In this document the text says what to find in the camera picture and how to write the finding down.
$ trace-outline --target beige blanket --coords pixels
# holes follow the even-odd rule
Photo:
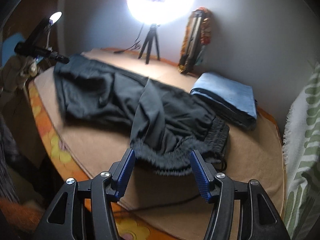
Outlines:
[[[106,62],[137,72],[189,92],[196,81],[183,76],[177,69],[163,62],[144,60],[100,50],[84,53],[90,59]],[[47,70],[35,80],[44,107],[61,139],[70,147],[73,158],[90,178],[108,170],[113,162],[122,158],[129,146],[129,135],[119,131],[97,129],[91,126],[65,125],[56,101],[53,69]],[[279,213],[284,203],[284,170],[281,144],[275,125],[258,115],[255,131],[244,132],[230,125],[226,160],[226,174],[233,180],[261,182]],[[135,168],[120,203],[128,209],[153,204],[170,203],[188,199],[198,194],[193,175],[186,177],[161,177]],[[151,225],[182,239],[203,239],[210,219],[212,206],[202,198],[184,205],[137,212]],[[235,204],[235,216],[230,239],[236,239],[239,221],[239,203]]]

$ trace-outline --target metal screw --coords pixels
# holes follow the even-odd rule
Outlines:
[[[108,172],[108,171],[103,171],[103,172],[100,173],[100,176],[103,177],[103,178],[107,178],[107,177],[110,176],[110,172]]]
[[[254,185],[254,186],[258,186],[258,185],[259,185],[259,181],[257,181],[256,179],[252,179],[252,180],[250,181],[250,183],[251,183],[252,185]]]
[[[225,177],[226,176],[224,175],[224,173],[222,173],[222,172],[217,173],[217,178],[224,179]]]
[[[66,180],[66,183],[69,184],[69,185],[74,184],[74,182],[75,182],[74,178],[69,178],[69,179]]]

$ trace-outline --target white light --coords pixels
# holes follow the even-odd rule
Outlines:
[[[194,0],[127,0],[133,17],[146,24],[164,24],[190,13]]]
[[[51,15],[50,20],[52,20],[52,24],[55,24],[56,21],[58,21],[60,19],[62,15],[62,12],[56,12],[54,14]]]

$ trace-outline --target green striped fabric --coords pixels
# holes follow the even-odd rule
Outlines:
[[[304,239],[320,215],[320,64],[292,104],[284,133],[288,188],[284,223]]]

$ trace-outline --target gray wall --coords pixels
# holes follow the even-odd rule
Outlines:
[[[64,36],[72,54],[101,47],[127,48],[141,23],[126,0],[62,0]],[[302,0],[195,0],[214,13],[204,65],[251,85],[260,106],[283,131],[286,115],[320,56],[320,23]],[[178,62],[188,15],[159,29],[161,56]]]

